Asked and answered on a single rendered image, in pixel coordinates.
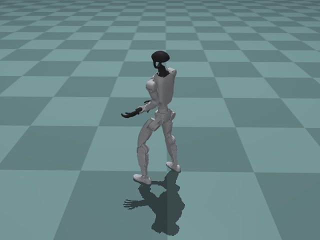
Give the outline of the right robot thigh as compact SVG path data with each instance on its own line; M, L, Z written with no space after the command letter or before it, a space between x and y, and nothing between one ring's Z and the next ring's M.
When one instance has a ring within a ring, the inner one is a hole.
M174 138L171 136L173 119L175 118L175 116L176 116L176 113L173 110L171 110L171 117L170 117L169 121L162 124L162 130L163 130L164 137L165 137L165 143L169 146L173 145L175 143Z

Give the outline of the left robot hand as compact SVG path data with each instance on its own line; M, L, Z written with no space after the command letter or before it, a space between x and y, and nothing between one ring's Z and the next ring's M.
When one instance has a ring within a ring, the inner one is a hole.
M130 118L130 117L133 117L137 114L139 115L140 114L139 112L141 112L142 110L143 110L142 107L139 107L139 108L135 109L135 111L129 112L129 113L126 112L125 114L127 114L127 115L121 114L121 116L124 118Z

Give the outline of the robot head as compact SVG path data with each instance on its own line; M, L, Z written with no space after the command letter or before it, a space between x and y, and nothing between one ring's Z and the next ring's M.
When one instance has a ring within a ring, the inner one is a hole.
M159 75L157 73L158 76L160 77L166 77L167 75L169 75L169 71L166 70L165 66L162 65L162 63L167 62L170 57L169 55L164 52L164 51L156 51L151 55L151 58L153 60L153 65L156 69L158 69ZM158 65L156 66L156 62L159 62Z

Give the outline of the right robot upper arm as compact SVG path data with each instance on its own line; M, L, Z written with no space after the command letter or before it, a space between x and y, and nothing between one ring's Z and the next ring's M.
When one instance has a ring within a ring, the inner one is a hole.
M175 82L175 76L177 74L177 71L171 67L168 67L169 70L171 70L173 72L173 85L174 85L174 82Z

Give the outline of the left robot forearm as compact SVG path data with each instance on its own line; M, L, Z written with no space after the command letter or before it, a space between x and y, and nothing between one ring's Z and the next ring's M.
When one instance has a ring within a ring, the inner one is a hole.
M138 108L142 108L142 111L140 111L139 113L141 114L141 113L143 113L143 112L147 112L147 111L149 111L150 109L154 109L156 106L157 106L158 104L157 104L157 102L155 102L155 101L150 101L150 102L148 102L147 104L145 104L144 106L139 106Z

